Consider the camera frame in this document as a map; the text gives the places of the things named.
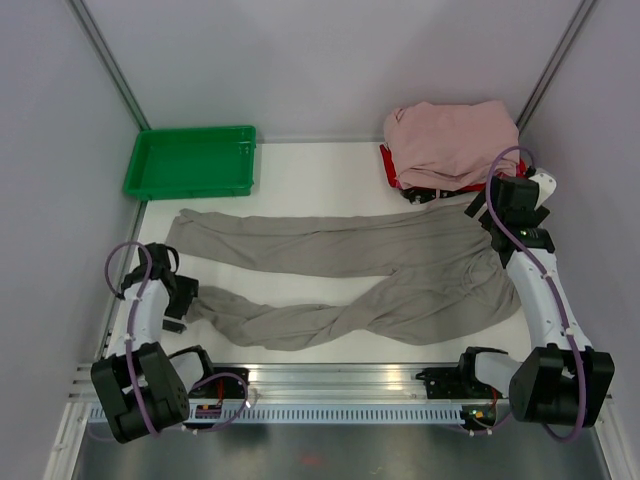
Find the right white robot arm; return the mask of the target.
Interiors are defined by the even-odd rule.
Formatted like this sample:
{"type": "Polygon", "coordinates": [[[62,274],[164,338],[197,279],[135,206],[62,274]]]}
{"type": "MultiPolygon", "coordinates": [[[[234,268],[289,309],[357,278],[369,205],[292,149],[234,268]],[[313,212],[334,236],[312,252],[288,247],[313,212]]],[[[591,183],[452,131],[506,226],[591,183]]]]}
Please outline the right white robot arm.
{"type": "Polygon", "coordinates": [[[545,173],[494,177],[466,209],[491,235],[520,299],[532,350],[519,362],[503,351],[469,348],[455,380],[469,396],[494,388],[520,422],[579,430],[596,423],[615,366],[578,325],[559,278],[555,246],[541,226],[549,213],[543,197],[554,188],[545,173]]]}

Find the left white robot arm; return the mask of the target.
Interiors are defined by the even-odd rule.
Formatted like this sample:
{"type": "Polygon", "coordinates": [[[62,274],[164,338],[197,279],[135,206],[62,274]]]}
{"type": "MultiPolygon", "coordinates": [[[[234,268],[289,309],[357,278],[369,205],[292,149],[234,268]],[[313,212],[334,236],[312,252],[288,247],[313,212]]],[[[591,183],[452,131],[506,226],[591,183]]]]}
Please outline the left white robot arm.
{"type": "Polygon", "coordinates": [[[137,243],[139,265],[116,297],[129,308],[125,330],[91,381],[115,440],[124,444],[186,421],[189,392],[210,395],[218,374],[198,346],[170,357],[160,340],[164,320],[180,319],[197,296],[198,281],[177,274],[179,255],[165,244],[137,243]]]}

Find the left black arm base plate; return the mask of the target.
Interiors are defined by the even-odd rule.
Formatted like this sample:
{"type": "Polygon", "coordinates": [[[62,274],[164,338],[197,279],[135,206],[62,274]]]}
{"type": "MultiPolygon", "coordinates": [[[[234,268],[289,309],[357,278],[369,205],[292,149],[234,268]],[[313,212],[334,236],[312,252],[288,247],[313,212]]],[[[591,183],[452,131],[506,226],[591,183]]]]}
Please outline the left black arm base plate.
{"type": "Polygon", "coordinates": [[[192,399],[242,399],[248,386],[250,370],[242,367],[214,366],[207,368],[193,385],[185,386],[192,399]]]}

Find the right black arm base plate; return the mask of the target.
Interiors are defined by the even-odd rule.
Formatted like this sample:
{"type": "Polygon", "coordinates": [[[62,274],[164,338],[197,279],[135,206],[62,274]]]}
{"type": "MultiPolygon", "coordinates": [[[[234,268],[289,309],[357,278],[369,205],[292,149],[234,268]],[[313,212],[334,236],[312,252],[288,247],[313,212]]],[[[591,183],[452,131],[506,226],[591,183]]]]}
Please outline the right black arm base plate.
{"type": "Polygon", "coordinates": [[[498,400],[507,396],[478,380],[473,367],[429,367],[415,375],[425,387],[428,399],[498,400]]]}

